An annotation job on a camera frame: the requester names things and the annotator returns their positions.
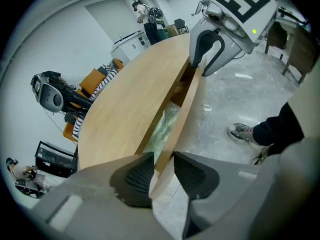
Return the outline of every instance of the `wooden table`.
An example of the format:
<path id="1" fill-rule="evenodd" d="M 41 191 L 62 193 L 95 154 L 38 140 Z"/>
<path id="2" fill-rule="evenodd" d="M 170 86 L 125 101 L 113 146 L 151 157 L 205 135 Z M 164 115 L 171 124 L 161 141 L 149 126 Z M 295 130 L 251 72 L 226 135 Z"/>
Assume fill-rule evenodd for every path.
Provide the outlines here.
<path id="1" fill-rule="evenodd" d="M 278 18 L 268 32 L 265 54 L 269 46 L 281 53 L 280 60 L 283 55 L 287 58 L 282 74 L 286 74 L 289 65 L 295 67 L 301 74 L 301 84 L 315 62 L 317 42 L 312 35 L 298 23 Z"/>
<path id="2" fill-rule="evenodd" d="M 179 144 L 198 86 L 204 79 L 202 71 L 189 64 L 189 42 L 190 35 L 184 34 L 149 47 L 105 87 L 81 127 L 80 169 L 141 154 L 171 100 L 181 109 L 155 165 L 160 177 Z"/>

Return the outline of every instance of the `concrete floor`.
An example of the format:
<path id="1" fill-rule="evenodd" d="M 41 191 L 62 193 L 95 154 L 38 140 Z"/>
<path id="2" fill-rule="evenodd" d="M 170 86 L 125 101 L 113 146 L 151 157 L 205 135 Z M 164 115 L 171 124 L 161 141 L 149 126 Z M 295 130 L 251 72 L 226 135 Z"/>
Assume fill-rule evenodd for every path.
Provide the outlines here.
<path id="1" fill-rule="evenodd" d="M 197 119 L 195 139 L 185 151 L 227 162 L 250 164 L 259 150 L 248 143 L 238 143 L 227 134 L 233 123 L 255 126 L 271 116 L 277 116 L 281 107 L 299 87 L 291 72 L 283 76 L 286 58 L 269 48 L 266 41 L 251 54 L 234 59 L 207 78 L 203 110 Z M 217 47 L 207 53 L 210 61 Z M 174 239 L 181 239 L 185 225 L 188 196 L 174 176 L 170 185 L 153 201 L 153 213 Z"/>

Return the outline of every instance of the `black pants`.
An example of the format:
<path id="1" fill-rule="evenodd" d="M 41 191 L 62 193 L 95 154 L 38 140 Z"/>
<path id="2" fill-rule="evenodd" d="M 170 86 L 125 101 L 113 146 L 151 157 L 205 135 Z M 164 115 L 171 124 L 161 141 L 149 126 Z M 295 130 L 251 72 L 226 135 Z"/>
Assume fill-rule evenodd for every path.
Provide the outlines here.
<path id="1" fill-rule="evenodd" d="M 152 46 L 154 44 L 160 42 L 160 40 L 158 38 L 158 34 L 157 34 L 157 25 L 156 24 L 146 23 L 143 26 L 144 26 L 146 36 L 148 37 Z"/>
<path id="2" fill-rule="evenodd" d="M 278 116 L 269 117 L 253 128 L 254 140 L 262 146 L 274 144 L 269 155 L 280 154 L 287 146 L 302 140 L 304 134 L 288 103 L 284 104 Z"/>

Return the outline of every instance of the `chair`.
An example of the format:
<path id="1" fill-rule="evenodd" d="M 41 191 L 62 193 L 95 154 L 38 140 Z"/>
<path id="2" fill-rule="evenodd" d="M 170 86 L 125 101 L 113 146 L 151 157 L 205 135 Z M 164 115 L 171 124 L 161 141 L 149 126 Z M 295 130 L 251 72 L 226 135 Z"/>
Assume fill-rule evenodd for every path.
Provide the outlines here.
<path id="1" fill-rule="evenodd" d="M 181 30 L 181 34 L 183 34 L 182 29 L 185 29 L 185 31 L 186 31 L 187 33 L 189 33 L 189 29 L 188 29 L 188 27 L 185 25 L 185 23 L 186 23 L 186 22 L 185 22 L 183 19 L 181 19 L 181 18 L 178 18 L 178 19 L 176 19 L 176 20 L 174 21 L 174 25 L 176 26 L 176 29 L 178 30 L 179 35 L 180 35 L 180 30 Z"/>

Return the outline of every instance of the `white cabinet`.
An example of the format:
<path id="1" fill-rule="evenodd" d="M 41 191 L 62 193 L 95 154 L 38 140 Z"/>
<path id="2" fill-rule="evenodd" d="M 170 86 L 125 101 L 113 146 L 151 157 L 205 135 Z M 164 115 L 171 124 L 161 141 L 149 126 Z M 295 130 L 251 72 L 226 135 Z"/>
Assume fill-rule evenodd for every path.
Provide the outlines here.
<path id="1" fill-rule="evenodd" d="M 138 56 L 142 52 L 142 49 L 143 47 L 139 40 L 122 48 L 130 61 Z"/>
<path id="2" fill-rule="evenodd" d="M 127 40 L 121 41 L 120 44 L 115 45 L 113 50 L 111 51 L 111 55 L 114 59 L 119 59 L 122 61 L 123 65 L 128 64 L 135 57 L 145 51 L 147 48 L 147 42 L 145 33 L 140 33 L 133 37 L 129 37 Z M 142 38 L 142 41 L 145 45 L 141 44 L 139 38 Z"/>

